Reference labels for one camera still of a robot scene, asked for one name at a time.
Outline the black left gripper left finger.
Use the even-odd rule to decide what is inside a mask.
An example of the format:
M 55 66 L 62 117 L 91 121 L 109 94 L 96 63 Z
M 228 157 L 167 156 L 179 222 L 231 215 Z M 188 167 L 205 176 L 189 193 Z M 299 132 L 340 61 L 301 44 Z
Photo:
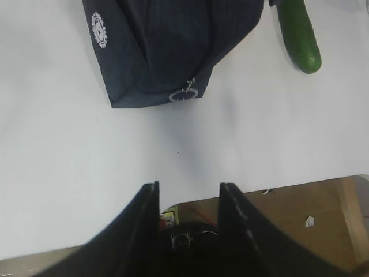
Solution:
M 97 236 L 39 276 L 139 276 L 160 226 L 159 182 L 145 184 Z

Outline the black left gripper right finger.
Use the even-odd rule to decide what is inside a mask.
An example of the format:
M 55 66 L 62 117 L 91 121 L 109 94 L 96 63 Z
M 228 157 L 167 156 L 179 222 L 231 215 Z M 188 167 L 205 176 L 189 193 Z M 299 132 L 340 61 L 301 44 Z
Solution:
M 349 276 L 279 230 L 233 183 L 222 183 L 219 233 L 233 276 Z

